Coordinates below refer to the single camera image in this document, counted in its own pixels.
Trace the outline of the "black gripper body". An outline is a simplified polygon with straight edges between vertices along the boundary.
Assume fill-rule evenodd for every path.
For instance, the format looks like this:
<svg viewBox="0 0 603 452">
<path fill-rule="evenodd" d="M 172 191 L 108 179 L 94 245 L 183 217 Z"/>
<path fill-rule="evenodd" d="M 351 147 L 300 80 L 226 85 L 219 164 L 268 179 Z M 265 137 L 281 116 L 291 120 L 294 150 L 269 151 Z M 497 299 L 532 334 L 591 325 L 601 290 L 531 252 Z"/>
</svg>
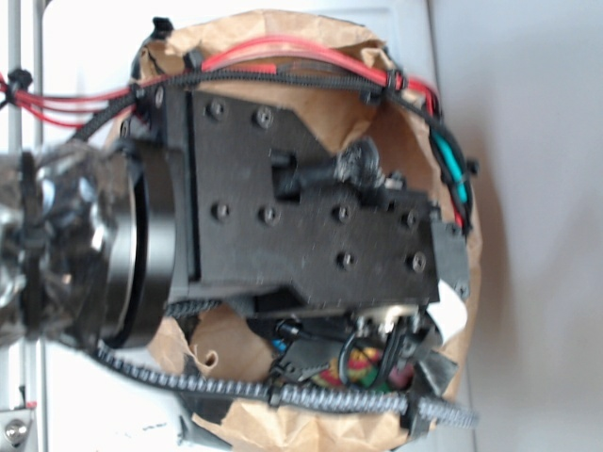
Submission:
<svg viewBox="0 0 603 452">
<path fill-rule="evenodd" d="M 370 137 L 330 153 L 293 110 L 175 87 L 138 107 L 133 276 L 145 299 L 242 299 L 250 315 L 468 299 L 461 229 L 383 175 Z"/>
</svg>

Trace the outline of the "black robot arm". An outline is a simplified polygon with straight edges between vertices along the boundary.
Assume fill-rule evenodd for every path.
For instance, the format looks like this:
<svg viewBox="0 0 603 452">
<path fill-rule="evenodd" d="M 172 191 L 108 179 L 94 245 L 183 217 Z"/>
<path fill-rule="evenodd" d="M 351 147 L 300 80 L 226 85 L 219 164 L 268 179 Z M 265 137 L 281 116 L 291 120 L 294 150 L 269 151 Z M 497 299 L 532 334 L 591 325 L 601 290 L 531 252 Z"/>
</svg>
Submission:
<svg viewBox="0 0 603 452">
<path fill-rule="evenodd" d="M 176 87 L 136 109 L 105 151 L 3 157 L 3 340 L 139 347 L 191 301 L 268 339 L 325 317 L 373 339 L 464 329 L 462 230 L 371 137 L 330 153 L 291 109 Z"/>
</svg>

